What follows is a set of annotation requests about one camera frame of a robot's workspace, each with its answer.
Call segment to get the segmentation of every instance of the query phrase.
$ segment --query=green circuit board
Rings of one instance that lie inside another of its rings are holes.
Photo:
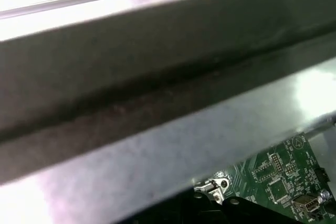
[[[316,220],[292,202],[307,193],[330,192],[327,181],[318,176],[321,169],[305,135],[299,134],[213,177],[228,179],[225,198],[242,197],[304,223],[336,223],[322,205],[318,209],[321,220]]]

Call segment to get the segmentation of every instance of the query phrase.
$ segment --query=connector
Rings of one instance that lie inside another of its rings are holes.
[[[305,212],[314,212],[315,210],[320,208],[318,198],[309,194],[304,194],[296,197],[292,200],[292,203],[295,207]]]

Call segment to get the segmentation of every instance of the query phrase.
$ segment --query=integrated circuit chip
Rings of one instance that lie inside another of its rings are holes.
[[[268,184],[268,188],[274,202],[278,202],[287,196],[287,189],[282,179],[278,179],[271,184]]]

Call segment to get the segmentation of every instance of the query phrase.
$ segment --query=screw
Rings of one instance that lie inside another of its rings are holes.
[[[194,198],[201,199],[203,197],[202,193],[194,193]]]
[[[237,204],[239,204],[239,201],[238,201],[237,199],[231,199],[231,200],[230,200],[230,203],[231,203],[232,205],[237,205]]]
[[[223,181],[221,182],[221,186],[224,187],[224,188],[226,188],[226,187],[227,187],[227,181],[226,181],[226,180],[223,180]]]
[[[320,191],[320,196],[323,200],[328,200],[330,198],[330,192],[323,189],[322,191]]]

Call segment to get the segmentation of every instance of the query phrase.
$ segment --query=motherboard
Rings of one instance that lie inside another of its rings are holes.
[[[242,197],[303,223],[336,223],[334,197],[305,135],[298,134],[195,184],[219,204]]]

